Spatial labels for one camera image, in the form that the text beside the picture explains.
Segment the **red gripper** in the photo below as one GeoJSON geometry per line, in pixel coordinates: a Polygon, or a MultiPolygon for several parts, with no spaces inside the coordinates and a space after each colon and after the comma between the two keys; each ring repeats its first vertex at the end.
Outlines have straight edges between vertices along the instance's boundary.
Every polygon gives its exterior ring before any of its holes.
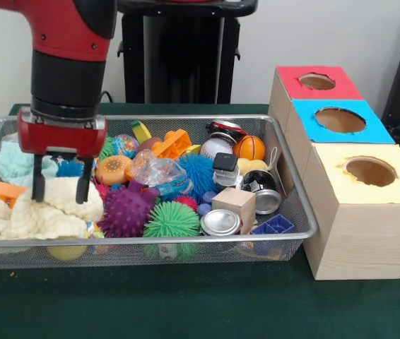
{"type": "Polygon", "coordinates": [[[80,123],[52,121],[36,116],[28,107],[22,107],[17,122],[21,150],[35,154],[32,200],[43,202],[45,197],[42,155],[68,153],[81,158],[84,164],[77,183],[76,202],[87,202],[93,158],[100,154],[107,136],[107,120],[104,116],[97,115],[92,121],[80,123]]]}

